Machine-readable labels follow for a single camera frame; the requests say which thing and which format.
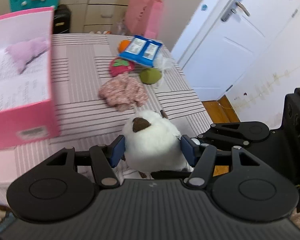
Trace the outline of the pink cardboard storage box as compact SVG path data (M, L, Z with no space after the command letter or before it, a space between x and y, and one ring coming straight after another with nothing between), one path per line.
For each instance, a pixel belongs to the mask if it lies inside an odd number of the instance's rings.
M0 15L0 149L60 134L52 88L52 7ZM44 37L49 49L18 74L6 48Z

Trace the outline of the black suitcase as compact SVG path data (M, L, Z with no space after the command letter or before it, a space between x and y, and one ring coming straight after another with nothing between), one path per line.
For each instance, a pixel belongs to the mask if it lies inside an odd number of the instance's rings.
M54 12L53 34L70 33L71 11L67 5L60 4Z

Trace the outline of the orange plush ball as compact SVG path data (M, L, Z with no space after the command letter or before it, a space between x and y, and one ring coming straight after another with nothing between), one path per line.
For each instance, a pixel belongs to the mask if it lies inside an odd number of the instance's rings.
M130 40L122 40L118 45L118 52L122 53L130 45Z

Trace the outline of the striped pink bed sheet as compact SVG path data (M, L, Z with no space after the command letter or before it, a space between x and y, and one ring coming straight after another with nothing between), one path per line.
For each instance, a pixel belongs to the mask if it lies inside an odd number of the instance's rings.
M7 205L12 181L62 148L88 150L112 142L138 107L119 112L98 97L110 79L109 64L122 36L57 34L52 37L52 83L56 91L58 137L0 150L0 205ZM182 134L195 137L211 125L211 118L189 86L179 66L170 62L163 80L146 85L148 101L142 109L164 111Z

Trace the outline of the pink floral fabric item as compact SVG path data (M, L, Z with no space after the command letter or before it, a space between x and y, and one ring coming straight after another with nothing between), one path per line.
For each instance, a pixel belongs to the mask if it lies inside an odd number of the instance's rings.
M128 73L112 77L101 86L98 95L108 106L115 107L119 112L132 109L134 106L141 107L148 101L142 83L130 77Z

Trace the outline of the blue snack packet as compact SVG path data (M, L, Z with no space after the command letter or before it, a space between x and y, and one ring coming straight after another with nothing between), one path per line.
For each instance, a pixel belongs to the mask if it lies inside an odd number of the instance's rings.
M154 60L162 47L162 43L135 35L128 47L121 53L119 57L140 64L145 67L154 67Z

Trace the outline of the white cat plush toy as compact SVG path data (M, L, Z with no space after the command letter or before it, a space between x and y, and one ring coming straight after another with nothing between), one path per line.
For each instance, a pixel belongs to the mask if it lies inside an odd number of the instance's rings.
M181 147L181 133L164 113L140 111L124 125L125 162L141 178L152 172L191 171Z

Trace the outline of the pink paper gift bag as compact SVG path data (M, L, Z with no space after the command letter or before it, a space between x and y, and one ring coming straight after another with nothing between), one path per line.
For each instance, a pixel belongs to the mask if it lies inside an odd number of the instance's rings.
M162 0L129 0L125 25L132 35L156 39L164 4Z

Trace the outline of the green plush ball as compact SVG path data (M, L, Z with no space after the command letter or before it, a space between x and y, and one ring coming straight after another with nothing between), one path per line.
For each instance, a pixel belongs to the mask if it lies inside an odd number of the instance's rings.
M142 83L153 85L162 78L162 74L156 68L145 68L140 72L139 77Z

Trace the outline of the white door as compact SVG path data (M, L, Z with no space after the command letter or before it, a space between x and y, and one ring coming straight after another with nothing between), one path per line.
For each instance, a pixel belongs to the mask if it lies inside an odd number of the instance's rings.
M220 99L283 31L300 0L242 0L228 21L233 0L202 0L172 49L200 101Z

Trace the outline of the white wardrobe cabinet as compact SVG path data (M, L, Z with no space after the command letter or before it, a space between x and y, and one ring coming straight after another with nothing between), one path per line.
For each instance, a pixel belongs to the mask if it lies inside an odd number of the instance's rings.
M61 0L71 11L71 33L106 31L127 10L129 0Z

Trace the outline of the purple plush toy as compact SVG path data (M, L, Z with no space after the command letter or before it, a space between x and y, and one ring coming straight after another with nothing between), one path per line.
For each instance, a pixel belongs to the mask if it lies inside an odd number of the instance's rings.
M46 38L38 37L12 44L6 48L6 53L11 56L18 74L22 74L29 62L45 53L48 49L49 43Z

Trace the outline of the red strawberry plush pouch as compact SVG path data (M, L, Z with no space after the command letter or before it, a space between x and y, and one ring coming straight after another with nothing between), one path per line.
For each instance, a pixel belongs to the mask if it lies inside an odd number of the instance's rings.
M135 63L120 57L116 57L110 62L109 71L112 77L119 74L131 72L135 68Z

